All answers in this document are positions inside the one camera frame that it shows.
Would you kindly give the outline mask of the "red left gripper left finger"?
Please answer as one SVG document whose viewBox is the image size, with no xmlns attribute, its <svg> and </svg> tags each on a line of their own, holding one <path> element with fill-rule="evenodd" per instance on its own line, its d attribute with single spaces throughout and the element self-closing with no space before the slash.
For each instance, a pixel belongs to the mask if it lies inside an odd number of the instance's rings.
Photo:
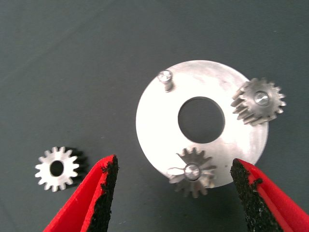
<svg viewBox="0 0 309 232">
<path fill-rule="evenodd" d="M 44 231 L 106 232 L 118 170 L 116 155 L 100 159 Z"/>
</svg>

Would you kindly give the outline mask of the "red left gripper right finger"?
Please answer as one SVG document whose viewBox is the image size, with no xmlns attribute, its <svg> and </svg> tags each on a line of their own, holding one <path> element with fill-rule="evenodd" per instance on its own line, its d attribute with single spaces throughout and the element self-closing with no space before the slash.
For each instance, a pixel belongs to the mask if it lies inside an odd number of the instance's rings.
<svg viewBox="0 0 309 232">
<path fill-rule="evenodd" d="M 307 232 L 309 216 L 251 163 L 234 159 L 231 176 L 249 232 Z"/>
</svg>

